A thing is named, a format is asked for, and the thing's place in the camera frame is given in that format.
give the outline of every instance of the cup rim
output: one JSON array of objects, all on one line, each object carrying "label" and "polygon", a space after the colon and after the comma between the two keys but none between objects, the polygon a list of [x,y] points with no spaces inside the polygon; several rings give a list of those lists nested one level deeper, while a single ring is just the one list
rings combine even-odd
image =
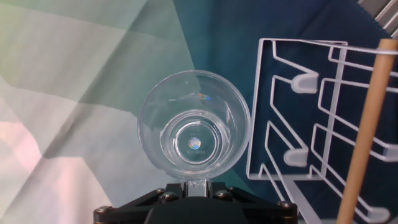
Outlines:
[{"label": "cup rim", "polygon": [[[185,176],[185,175],[178,175],[178,174],[175,175],[175,172],[172,172],[172,170],[166,169],[166,166],[163,166],[157,160],[154,160],[154,158],[152,158],[151,156],[148,155],[147,150],[145,150],[145,148],[147,148],[147,146],[145,145],[144,137],[143,137],[143,134],[141,133],[142,132],[142,125],[143,125],[142,119],[143,119],[143,115],[144,115],[143,109],[144,109],[144,106],[147,104],[147,101],[149,100],[149,96],[155,91],[155,89],[158,86],[160,86],[161,84],[165,83],[167,80],[169,80],[171,78],[175,78],[176,76],[186,75],[186,74],[189,74],[189,73],[196,73],[196,74],[199,74],[199,75],[208,75],[211,78],[215,78],[215,79],[225,83],[225,85],[227,85],[228,87],[230,87],[232,89],[232,91],[235,93],[235,95],[239,99],[239,102],[240,102],[240,104],[242,106],[242,109],[244,111],[245,120],[246,120],[245,137],[244,137],[244,140],[242,141],[242,143],[240,145],[238,153],[236,153],[232,157],[232,159],[230,161],[228,161],[228,162],[224,161],[224,163],[222,163],[222,165],[225,166],[224,169],[212,169],[211,171],[216,171],[216,172],[211,172],[212,175],[208,175],[209,172],[207,174],[205,174],[205,175],[201,174],[201,176],[206,176],[207,175],[207,177],[204,177],[204,178],[194,178],[194,177],[190,178],[189,176]],[[175,73],[173,75],[170,75],[170,76],[164,78],[162,81],[160,81],[158,84],[156,84],[156,86],[153,87],[153,89],[151,89],[151,91],[148,93],[147,97],[145,98],[144,103],[142,104],[142,107],[141,107],[140,112],[139,112],[139,117],[138,117],[138,120],[137,120],[137,133],[138,133],[138,139],[139,139],[141,148],[144,150],[144,152],[146,153],[148,159],[151,161],[151,163],[154,166],[156,166],[156,168],[164,171],[167,175],[169,175],[171,177],[174,177],[174,178],[180,178],[180,179],[183,179],[183,180],[197,180],[197,179],[210,179],[210,178],[217,177],[217,176],[223,174],[224,172],[226,172],[227,170],[229,170],[232,166],[235,165],[235,163],[238,162],[238,160],[242,157],[243,153],[245,152],[245,150],[246,150],[246,148],[247,148],[247,146],[249,144],[249,140],[250,140],[250,137],[251,137],[251,128],[250,128],[250,126],[251,126],[251,117],[250,117],[250,111],[249,111],[248,104],[246,103],[246,100],[243,98],[243,95],[241,94],[241,92],[230,81],[228,81],[226,78],[222,77],[221,75],[217,75],[217,74],[215,74],[213,72],[204,71],[204,70],[186,70],[186,71],[178,72],[178,73]]]}]

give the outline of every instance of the clear plastic cup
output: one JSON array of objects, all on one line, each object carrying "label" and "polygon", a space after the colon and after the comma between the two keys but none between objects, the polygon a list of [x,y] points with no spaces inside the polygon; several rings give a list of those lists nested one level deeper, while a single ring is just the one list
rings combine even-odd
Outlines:
[{"label": "clear plastic cup", "polygon": [[138,136],[150,161],[182,180],[210,179],[231,168],[250,137],[250,114],[225,78],[191,70],[161,81],[148,94]]}]

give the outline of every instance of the dish rack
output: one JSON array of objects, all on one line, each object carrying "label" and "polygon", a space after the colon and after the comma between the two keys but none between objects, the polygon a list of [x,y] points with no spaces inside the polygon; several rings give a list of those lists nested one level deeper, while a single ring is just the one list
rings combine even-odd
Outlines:
[{"label": "dish rack", "polygon": [[[302,44],[310,44],[313,47],[323,47],[329,48],[329,54],[325,57],[328,57],[328,61],[331,63],[336,63],[336,75],[334,78],[322,78],[318,80],[319,73],[311,70],[310,68],[301,66],[297,63],[294,63],[290,60],[284,59],[278,56],[278,44],[286,42],[298,42]],[[271,182],[272,186],[275,188],[276,194],[278,195],[281,201],[290,200],[298,205],[299,213],[306,223],[317,224],[322,223],[319,216],[315,213],[314,209],[311,207],[308,200],[305,198],[302,191],[299,189],[295,181],[324,181],[339,197],[342,197],[342,191],[339,190],[342,186],[346,185],[346,182],[342,176],[340,176],[334,168],[328,163],[330,151],[333,150],[331,148],[332,139],[340,139],[352,146],[355,145],[354,139],[347,138],[346,136],[337,133],[335,131],[335,123],[340,122],[344,124],[346,127],[355,130],[358,132],[358,127],[351,123],[350,121],[338,116],[336,114],[337,106],[339,102],[340,89],[343,85],[348,86],[356,86],[360,88],[368,88],[368,83],[360,83],[360,82],[352,82],[348,80],[344,80],[343,71],[345,66],[354,67],[362,70],[373,71],[373,67],[367,65],[361,65],[354,62],[349,62],[346,60],[347,52],[360,52],[361,54],[389,54],[389,55],[398,55],[398,51],[390,51],[390,50],[378,50],[378,49],[366,49],[361,47],[351,47],[347,42],[341,41],[323,41],[323,40],[298,40],[298,39],[260,39],[258,55],[257,55],[257,68],[256,68],[256,83],[254,89],[254,99],[252,106],[252,128],[254,131],[254,123],[256,120],[256,108],[257,108],[257,97],[259,94],[259,79],[261,73],[261,65],[262,65],[262,56],[263,56],[263,48],[264,43],[272,44],[272,58],[273,60],[277,60],[281,63],[284,63],[290,67],[294,67],[300,71],[302,74],[296,75],[293,79],[285,78],[281,75],[275,74],[272,76],[271,81],[271,95],[269,100],[269,106],[272,108],[272,112],[277,115],[280,119],[281,123],[284,127],[274,124],[271,120],[268,120],[266,124],[266,136],[264,142],[264,148],[266,154],[271,161],[271,164],[275,170],[275,174],[271,174],[269,168],[266,166],[266,163],[262,163],[259,168],[259,172],[251,172],[251,161],[252,161],[252,147],[253,140],[251,139],[249,143],[248,150],[248,160],[246,166],[246,175],[250,180],[266,180]],[[333,54],[334,51],[339,50],[338,58],[334,58],[336,54]],[[398,77],[397,72],[391,72],[392,77]],[[318,94],[318,109],[323,113],[327,114],[328,122],[327,124],[315,123],[313,124],[313,132],[312,132],[312,140],[310,144],[306,144],[302,138],[300,137],[300,133],[297,130],[294,130],[293,127],[289,124],[284,118],[284,115],[277,109],[274,104],[274,96],[275,96],[275,83],[282,82],[290,85],[292,91],[296,94]],[[323,106],[323,95],[325,91],[325,84],[332,83],[333,84],[333,94],[331,96],[331,104],[330,109]],[[398,93],[398,88],[387,87],[387,92]],[[293,144],[282,134],[280,129],[287,129],[289,133],[294,137],[296,142],[300,147],[294,147]],[[283,174],[279,165],[274,156],[271,153],[269,148],[269,133],[270,131],[275,132],[278,137],[284,142],[284,144],[289,148],[284,152],[283,161],[289,166],[292,167],[309,167],[309,172],[301,173],[301,174]],[[318,153],[315,150],[315,140],[317,138],[317,134],[320,132],[325,132],[325,143],[323,146],[323,154]],[[371,156],[379,159],[383,162],[398,162],[398,145],[393,144],[391,142],[384,142],[379,138],[373,139],[374,144],[377,144],[384,148],[383,153],[379,153],[376,151],[371,151]],[[309,154],[313,154],[321,163],[321,165],[315,165],[312,163],[308,164],[307,158]],[[336,187],[336,184],[330,181],[330,175],[334,176],[341,186]],[[358,204],[355,209],[355,213],[365,222],[368,223],[382,223],[388,220],[390,213],[387,208],[384,207],[373,207],[368,204],[361,197],[358,198]]]}]

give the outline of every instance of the metal bolt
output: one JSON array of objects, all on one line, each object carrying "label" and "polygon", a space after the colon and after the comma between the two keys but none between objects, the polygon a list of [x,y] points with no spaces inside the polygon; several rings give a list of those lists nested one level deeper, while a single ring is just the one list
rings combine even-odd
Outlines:
[{"label": "metal bolt", "polygon": [[174,192],[165,192],[164,194],[162,194],[162,195],[160,196],[160,199],[169,200],[169,199],[175,198],[176,196],[177,196],[177,195],[176,195]]},{"label": "metal bolt", "polygon": [[162,194],[162,193],[164,193],[164,189],[158,188],[158,189],[156,189],[156,192],[157,192],[158,194]]},{"label": "metal bolt", "polygon": [[278,202],[278,206],[281,206],[284,208],[290,208],[290,207],[293,207],[294,204],[292,202],[282,201],[282,202]]},{"label": "metal bolt", "polygon": [[111,210],[113,210],[112,206],[101,206],[100,208],[97,208],[95,211],[98,213],[106,213]]},{"label": "metal bolt", "polygon": [[218,190],[215,193],[215,195],[216,195],[216,197],[219,197],[219,198],[225,198],[225,197],[231,196],[231,192],[229,192],[227,190]]}]

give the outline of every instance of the wooden dowel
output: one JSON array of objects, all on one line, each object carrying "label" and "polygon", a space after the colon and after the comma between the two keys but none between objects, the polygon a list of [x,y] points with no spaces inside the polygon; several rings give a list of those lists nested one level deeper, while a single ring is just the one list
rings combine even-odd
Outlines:
[{"label": "wooden dowel", "polygon": [[[379,49],[397,50],[398,40],[382,39]],[[368,94],[362,113],[359,131],[356,137],[354,153],[349,165],[349,171],[337,216],[337,224],[352,224],[354,210],[369,160],[369,153],[373,143],[379,121],[390,72],[394,65],[393,55],[377,55],[374,62]]]}]

